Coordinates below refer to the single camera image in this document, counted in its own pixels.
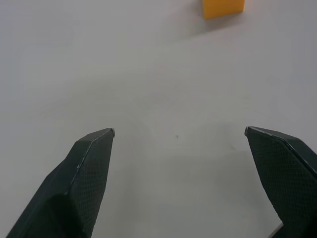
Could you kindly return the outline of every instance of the white table surface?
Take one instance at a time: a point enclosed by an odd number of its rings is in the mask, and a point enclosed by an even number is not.
[[[93,238],[266,238],[248,125],[317,145],[317,1],[0,3],[0,237],[87,133],[114,127]]]

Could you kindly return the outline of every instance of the textured gripper pad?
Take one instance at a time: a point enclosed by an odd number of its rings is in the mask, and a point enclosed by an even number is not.
[[[249,127],[246,136],[263,188],[289,236],[307,237],[305,234],[317,211],[316,175],[282,138],[284,134],[274,133]],[[303,143],[295,137],[289,138]]]

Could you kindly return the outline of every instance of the orange cube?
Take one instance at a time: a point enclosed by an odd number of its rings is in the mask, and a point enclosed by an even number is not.
[[[243,7],[244,0],[203,0],[205,19],[241,12]]]

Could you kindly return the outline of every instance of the yellow block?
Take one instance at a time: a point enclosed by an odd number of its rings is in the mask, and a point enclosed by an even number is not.
[[[203,0],[205,19],[241,12],[243,7],[244,0]]]

